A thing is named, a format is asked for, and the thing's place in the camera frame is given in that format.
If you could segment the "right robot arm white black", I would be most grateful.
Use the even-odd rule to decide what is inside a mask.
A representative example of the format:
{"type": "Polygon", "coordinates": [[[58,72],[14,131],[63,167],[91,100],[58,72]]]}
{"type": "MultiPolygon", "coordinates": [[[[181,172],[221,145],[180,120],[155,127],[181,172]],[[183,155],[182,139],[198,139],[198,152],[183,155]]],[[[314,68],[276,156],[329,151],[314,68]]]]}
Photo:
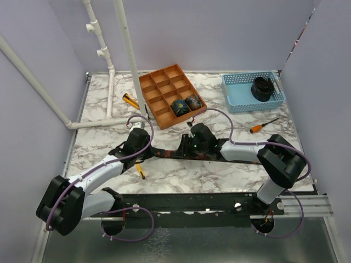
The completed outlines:
{"type": "Polygon", "coordinates": [[[175,156],[262,165],[269,178],[252,200],[252,208],[257,214],[269,211],[276,197],[292,188],[304,168],[309,166],[304,154],[278,134],[261,142],[217,139],[202,123],[193,125],[190,135],[182,136],[175,156]]]}

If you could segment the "black orange floral tie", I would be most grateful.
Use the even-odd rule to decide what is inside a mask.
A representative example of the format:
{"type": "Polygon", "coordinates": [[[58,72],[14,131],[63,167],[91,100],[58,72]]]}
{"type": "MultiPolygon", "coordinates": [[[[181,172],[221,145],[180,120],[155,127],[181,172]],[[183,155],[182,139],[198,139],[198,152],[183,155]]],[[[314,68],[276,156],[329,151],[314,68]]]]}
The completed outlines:
{"type": "Polygon", "coordinates": [[[145,159],[149,159],[151,157],[177,160],[213,161],[261,165],[259,161],[249,161],[247,159],[234,159],[233,161],[227,161],[220,153],[193,153],[183,150],[165,150],[155,147],[151,148],[150,152],[147,154],[147,157],[145,157],[145,159]]]}

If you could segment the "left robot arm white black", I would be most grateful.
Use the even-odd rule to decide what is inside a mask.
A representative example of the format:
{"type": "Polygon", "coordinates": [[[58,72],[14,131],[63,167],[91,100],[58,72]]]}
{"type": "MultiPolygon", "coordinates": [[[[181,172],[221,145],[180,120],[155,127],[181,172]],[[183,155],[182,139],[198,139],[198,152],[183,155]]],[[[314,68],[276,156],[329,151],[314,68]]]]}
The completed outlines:
{"type": "Polygon", "coordinates": [[[94,190],[146,158],[152,139],[153,135],[146,130],[134,128],[124,143],[96,165],[69,179],[60,175],[53,178],[36,210],[46,230],[66,236],[86,217],[100,212],[117,215],[121,210],[118,194],[109,188],[97,194],[94,190]]]}

